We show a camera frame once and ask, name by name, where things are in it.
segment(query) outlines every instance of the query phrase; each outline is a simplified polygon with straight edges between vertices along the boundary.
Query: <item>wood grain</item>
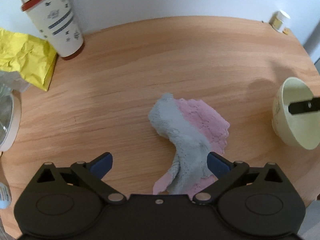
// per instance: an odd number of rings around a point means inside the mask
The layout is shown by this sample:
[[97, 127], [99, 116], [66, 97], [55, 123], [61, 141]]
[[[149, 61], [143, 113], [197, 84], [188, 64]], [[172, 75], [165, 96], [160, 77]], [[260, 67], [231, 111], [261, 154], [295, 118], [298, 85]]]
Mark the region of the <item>wood grain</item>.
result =
[[225, 157], [251, 166], [277, 162], [306, 204], [320, 192], [320, 149], [286, 146], [273, 132], [271, 106], [289, 76], [320, 95], [320, 77], [292, 35], [267, 23], [228, 17], [172, 17], [108, 28], [84, 51], [58, 60], [48, 92], [22, 94], [17, 139], [2, 156], [13, 202], [5, 230], [20, 230], [17, 198], [43, 162], [57, 167], [109, 151], [104, 177], [119, 191], [151, 193], [171, 166], [174, 146], [156, 134], [148, 112], [163, 93], [202, 99], [230, 122]]

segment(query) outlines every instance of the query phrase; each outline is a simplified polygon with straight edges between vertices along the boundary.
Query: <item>black stripe on tumbler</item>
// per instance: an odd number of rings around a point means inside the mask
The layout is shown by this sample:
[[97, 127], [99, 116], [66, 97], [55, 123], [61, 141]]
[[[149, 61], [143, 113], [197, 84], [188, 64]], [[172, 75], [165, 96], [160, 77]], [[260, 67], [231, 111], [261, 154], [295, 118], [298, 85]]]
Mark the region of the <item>black stripe on tumbler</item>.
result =
[[68, 22], [67, 22], [65, 25], [63, 25], [61, 28], [59, 28], [58, 30], [56, 30], [55, 32], [53, 32], [52, 35], [56, 35], [56, 34], [58, 34], [59, 32], [61, 32], [62, 30], [64, 30], [65, 28], [67, 28], [68, 25], [69, 25], [72, 21], [73, 21], [73, 16], [71, 17], [70, 20], [68, 20]]
[[61, 23], [65, 18], [67, 18], [69, 16], [69, 14], [71, 13], [71, 9], [64, 15], [62, 16], [58, 21], [56, 21], [54, 24], [51, 24], [48, 29], [52, 29], [53, 27], [57, 26], [59, 23]]

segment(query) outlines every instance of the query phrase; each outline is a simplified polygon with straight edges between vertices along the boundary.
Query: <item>yellow wrapper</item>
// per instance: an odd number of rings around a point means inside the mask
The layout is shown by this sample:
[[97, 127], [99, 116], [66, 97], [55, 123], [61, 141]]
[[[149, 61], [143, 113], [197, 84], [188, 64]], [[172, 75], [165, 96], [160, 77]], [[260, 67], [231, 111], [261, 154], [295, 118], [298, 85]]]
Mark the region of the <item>yellow wrapper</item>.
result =
[[17, 71], [25, 81], [48, 91], [56, 55], [46, 40], [0, 28], [1, 71]]

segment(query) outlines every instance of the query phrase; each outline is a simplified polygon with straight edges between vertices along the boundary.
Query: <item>bowl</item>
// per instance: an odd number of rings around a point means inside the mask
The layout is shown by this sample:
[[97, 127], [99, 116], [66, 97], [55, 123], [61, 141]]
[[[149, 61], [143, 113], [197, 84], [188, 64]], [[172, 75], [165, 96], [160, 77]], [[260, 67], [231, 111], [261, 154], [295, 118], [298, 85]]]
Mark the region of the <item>bowl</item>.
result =
[[272, 127], [289, 146], [313, 150], [320, 143], [320, 112], [292, 115], [288, 106], [292, 102], [311, 100], [313, 93], [299, 78], [289, 77], [279, 88], [272, 107]]

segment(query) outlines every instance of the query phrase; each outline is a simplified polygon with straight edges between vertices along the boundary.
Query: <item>towel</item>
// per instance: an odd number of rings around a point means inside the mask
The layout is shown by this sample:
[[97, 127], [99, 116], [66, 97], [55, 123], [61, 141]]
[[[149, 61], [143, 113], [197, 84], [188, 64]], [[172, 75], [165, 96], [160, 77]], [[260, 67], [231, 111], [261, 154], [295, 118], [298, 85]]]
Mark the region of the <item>towel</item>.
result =
[[204, 101], [177, 100], [172, 94], [164, 94], [156, 102], [149, 120], [157, 133], [176, 147], [172, 166], [155, 182], [153, 194], [167, 190], [192, 199], [216, 180], [207, 167], [207, 155], [224, 153], [230, 124]]

